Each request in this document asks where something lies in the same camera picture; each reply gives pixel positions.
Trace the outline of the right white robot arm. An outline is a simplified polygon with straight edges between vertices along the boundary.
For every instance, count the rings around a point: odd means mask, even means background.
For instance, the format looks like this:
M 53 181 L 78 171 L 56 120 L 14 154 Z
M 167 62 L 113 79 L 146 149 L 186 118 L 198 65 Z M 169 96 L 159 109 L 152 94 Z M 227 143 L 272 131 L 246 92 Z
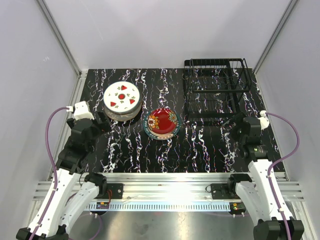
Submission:
M 268 148 L 262 143 L 262 131 L 270 125 L 268 113 L 263 110 L 260 117 L 250 117 L 240 112 L 228 123 L 249 172 L 231 174 L 226 192 L 244 203 L 254 224 L 253 238 L 300 240 L 305 231 L 303 222 L 289 210 L 275 176 L 275 164 L 269 160 Z

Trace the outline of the red floral plate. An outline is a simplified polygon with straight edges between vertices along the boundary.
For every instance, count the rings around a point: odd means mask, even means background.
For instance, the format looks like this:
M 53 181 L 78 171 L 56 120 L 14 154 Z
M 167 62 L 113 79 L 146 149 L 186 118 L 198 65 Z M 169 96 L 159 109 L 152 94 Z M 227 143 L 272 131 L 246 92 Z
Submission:
M 147 126 L 156 135 L 166 135 L 174 131 L 178 117 L 170 108 L 157 108 L 147 117 Z

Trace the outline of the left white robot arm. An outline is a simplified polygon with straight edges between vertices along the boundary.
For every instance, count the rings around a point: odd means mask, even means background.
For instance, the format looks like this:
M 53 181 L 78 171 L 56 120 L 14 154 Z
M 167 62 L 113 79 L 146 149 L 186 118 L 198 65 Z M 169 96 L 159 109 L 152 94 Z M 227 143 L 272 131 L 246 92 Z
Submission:
M 53 163 L 53 180 L 42 205 L 29 226 L 16 234 L 18 240 L 67 240 L 75 222 L 85 207 L 95 198 L 108 193 L 107 179 L 100 173 L 85 176 L 80 190 L 72 196 L 72 190 L 82 176 L 82 161 L 93 152 L 97 138 L 103 133 L 91 111 L 81 105 L 72 110 L 73 118 L 67 123 L 71 134 Z

